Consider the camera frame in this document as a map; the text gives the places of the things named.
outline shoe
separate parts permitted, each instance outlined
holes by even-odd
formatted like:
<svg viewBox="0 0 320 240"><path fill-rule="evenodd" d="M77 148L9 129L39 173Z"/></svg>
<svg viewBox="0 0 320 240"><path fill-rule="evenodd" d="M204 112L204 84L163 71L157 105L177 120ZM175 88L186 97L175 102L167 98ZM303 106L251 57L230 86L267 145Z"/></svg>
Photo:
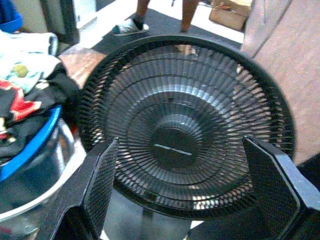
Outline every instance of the shoe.
<svg viewBox="0 0 320 240"><path fill-rule="evenodd" d="M117 37L128 36L131 34L141 34L149 31L149 26L143 24L142 30L140 30L132 19L127 19L123 23L116 25L112 29L112 33Z"/></svg>

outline fan hub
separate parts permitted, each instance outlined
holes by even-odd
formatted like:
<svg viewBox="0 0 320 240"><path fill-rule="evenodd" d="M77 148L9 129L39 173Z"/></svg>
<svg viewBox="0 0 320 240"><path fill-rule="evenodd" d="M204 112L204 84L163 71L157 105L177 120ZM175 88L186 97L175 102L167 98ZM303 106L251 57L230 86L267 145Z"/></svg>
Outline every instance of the fan hub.
<svg viewBox="0 0 320 240"><path fill-rule="evenodd" d="M150 142L150 150L158 165L167 170L191 166L197 154L193 136L172 127L155 131Z"/></svg>

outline cloth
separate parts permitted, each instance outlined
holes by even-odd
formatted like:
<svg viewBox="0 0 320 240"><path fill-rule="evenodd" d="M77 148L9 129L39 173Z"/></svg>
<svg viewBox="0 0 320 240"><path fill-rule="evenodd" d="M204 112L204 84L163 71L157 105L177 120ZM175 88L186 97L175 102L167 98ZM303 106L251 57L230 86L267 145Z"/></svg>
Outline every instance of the cloth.
<svg viewBox="0 0 320 240"><path fill-rule="evenodd" d="M62 105L64 114L74 114L78 98L78 86L61 63L27 95L0 79L0 165L17 155L45 124L48 109Z"/></svg>
<svg viewBox="0 0 320 240"><path fill-rule="evenodd" d="M53 33L0 31L0 78L29 93L39 79L46 79L60 63L54 56L57 46Z"/></svg>

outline person's leg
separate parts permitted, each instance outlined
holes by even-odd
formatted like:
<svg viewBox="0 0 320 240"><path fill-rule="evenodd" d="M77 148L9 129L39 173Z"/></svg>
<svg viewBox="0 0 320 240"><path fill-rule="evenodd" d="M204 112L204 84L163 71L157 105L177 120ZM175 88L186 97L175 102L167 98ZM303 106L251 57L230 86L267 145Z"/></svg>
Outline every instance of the person's leg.
<svg viewBox="0 0 320 240"><path fill-rule="evenodd" d="M182 4L182 22L181 29L182 33L188 32L191 20L195 15L199 0L183 0Z"/></svg>
<svg viewBox="0 0 320 240"><path fill-rule="evenodd" d="M134 17L114 26L112 29L113 34L117 37L123 37L131 34L147 32L149 30L149 26L144 22L149 2L150 0L138 0Z"/></svg>
<svg viewBox="0 0 320 240"><path fill-rule="evenodd" d="M139 30L144 27L145 16L148 9L148 4L150 0L138 0L138 5L136 7L135 16L132 19Z"/></svg>

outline black fan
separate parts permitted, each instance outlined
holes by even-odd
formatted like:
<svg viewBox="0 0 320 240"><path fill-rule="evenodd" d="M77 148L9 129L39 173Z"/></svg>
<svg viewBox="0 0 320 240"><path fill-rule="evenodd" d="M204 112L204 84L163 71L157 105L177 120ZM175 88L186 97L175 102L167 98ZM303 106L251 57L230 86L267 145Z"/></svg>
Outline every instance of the black fan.
<svg viewBox="0 0 320 240"><path fill-rule="evenodd" d="M118 191L180 218L255 203L244 135L290 157L295 146L272 78L239 51L186 35L140 39L106 57L84 86L78 123L87 151L119 137Z"/></svg>

